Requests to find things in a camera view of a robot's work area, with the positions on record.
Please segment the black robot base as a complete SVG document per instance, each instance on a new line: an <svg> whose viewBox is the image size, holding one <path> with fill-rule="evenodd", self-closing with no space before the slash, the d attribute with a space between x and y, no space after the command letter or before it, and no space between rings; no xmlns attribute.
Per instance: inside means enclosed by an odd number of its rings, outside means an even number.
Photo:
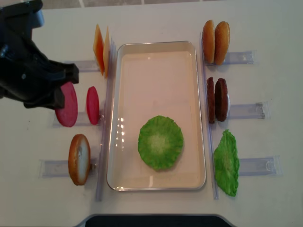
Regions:
<svg viewBox="0 0 303 227"><path fill-rule="evenodd" d="M229 227L216 216L197 215L106 215L86 221L87 227Z"/></svg>

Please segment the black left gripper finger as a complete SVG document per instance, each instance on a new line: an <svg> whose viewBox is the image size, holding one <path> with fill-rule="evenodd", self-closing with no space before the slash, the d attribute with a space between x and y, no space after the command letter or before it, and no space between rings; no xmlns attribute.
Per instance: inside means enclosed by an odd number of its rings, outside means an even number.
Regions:
<svg viewBox="0 0 303 227"><path fill-rule="evenodd" d="M43 107L48 109L62 109L65 107L65 96L60 87L32 102L24 102L25 108Z"/></svg>
<svg viewBox="0 0 303 227"><path fill-rule="evenodd" d="M74 63L49 60L46 68L51 81L59 81L63 84L66 82L79 83L79 69Z"/></svg>

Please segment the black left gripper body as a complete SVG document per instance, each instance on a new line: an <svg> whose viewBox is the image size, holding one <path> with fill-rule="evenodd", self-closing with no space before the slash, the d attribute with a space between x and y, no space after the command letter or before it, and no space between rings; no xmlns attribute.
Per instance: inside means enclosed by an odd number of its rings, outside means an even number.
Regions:
<svg viewBox="0 0 303 227"><path fill-rule="evenodd" d="M32 102L51 92L48 58L30 38L0 36L0 97Z"/></svg>

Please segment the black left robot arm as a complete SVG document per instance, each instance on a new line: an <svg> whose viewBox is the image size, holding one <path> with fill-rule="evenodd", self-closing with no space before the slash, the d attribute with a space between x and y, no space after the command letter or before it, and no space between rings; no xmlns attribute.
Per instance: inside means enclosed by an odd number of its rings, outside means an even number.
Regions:
<svg viewBox="0 0 303 227"><path fill-rule="evenodd" d="M73 63L48 59L32 40L32 30L44 24L40 0L0 9L0 97L25 108L64 108L61 87L79 82Z"/></svg>

